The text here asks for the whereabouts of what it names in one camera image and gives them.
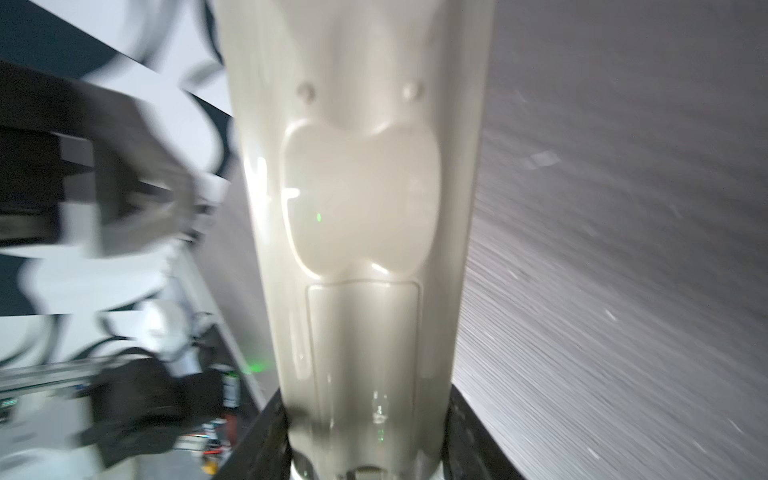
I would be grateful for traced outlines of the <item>white remote control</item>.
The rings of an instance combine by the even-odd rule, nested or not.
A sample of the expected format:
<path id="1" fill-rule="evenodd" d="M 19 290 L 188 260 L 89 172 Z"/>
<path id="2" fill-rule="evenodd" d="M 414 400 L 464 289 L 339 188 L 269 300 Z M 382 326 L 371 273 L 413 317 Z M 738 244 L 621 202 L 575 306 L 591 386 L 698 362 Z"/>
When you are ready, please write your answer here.
<path id="1" fill-rule="evenodd" d="M 492 1 L 220 1 L 219 47 L 291 447 L 314 464 L 308 290 L 419 288 L 411 469 L 440 462 Z"/>

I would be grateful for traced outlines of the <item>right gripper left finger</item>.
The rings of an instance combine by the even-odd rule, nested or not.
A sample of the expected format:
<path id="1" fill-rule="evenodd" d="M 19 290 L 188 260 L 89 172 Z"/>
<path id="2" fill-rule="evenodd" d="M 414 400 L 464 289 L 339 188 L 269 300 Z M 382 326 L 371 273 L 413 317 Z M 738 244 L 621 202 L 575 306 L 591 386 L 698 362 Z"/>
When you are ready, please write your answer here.
<path id="1" fill-rule="evenodd" d="M 243 440 L 213 480 L 286 480 L 291 478 L 291 447 L 281 391 L 264 406 Z"/>

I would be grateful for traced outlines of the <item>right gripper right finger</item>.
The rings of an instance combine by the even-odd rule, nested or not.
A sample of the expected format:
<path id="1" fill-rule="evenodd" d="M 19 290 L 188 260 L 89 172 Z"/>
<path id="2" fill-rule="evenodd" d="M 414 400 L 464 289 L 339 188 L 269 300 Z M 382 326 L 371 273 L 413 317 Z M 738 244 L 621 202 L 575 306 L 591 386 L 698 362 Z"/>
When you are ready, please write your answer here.
<path id="1" fill-rule="evenodd" d="M 524 480 L 456 385 L 451 386 L 442 447 L 446 480 Z"/>

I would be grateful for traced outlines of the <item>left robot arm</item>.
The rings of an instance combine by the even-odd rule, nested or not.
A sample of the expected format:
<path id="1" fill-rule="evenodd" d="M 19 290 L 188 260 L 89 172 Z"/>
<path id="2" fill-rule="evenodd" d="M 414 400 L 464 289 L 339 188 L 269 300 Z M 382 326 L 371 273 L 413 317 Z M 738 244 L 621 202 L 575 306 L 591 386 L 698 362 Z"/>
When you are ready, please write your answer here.
<path id="1" fill-rule="evenodd" d="M 1 66 L 1 475 L 99 479 L 236 408 L 167 292 L 200 215 L 139 101 Z"/>

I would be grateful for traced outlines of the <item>beige battery cover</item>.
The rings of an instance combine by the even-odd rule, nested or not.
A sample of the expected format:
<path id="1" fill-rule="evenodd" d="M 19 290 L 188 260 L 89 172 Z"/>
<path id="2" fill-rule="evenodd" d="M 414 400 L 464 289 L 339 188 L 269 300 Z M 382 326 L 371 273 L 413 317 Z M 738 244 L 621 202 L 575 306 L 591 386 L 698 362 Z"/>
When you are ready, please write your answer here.
<path id="1" fill-rule="evenodd" d="M 323 479 L 360 467 L 409 471 L 419 288 L 350 282 L 308 290 L 319 412 L 314 464 Z"/>

